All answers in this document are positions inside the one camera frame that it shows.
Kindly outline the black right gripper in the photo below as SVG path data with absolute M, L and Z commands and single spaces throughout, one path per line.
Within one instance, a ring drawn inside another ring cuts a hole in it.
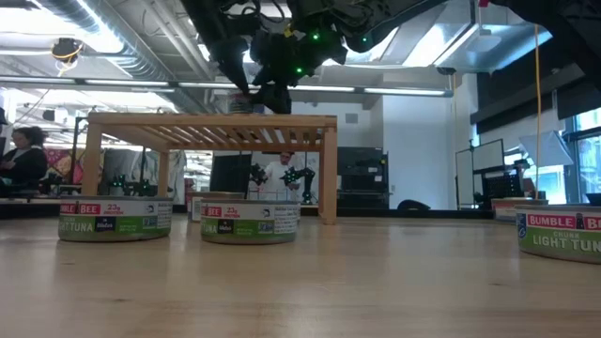
M 286 79 L 311 76 L 328 59 L 344 63 L 343 41 L 350 33 L 348 1 L 274 1 L 277 17 L 264 1 L 182 0 L 200 41 L 221 73 L 242 93 L 250 92 L 244 56 L 260 67 L 251 103 L 290 115 Z

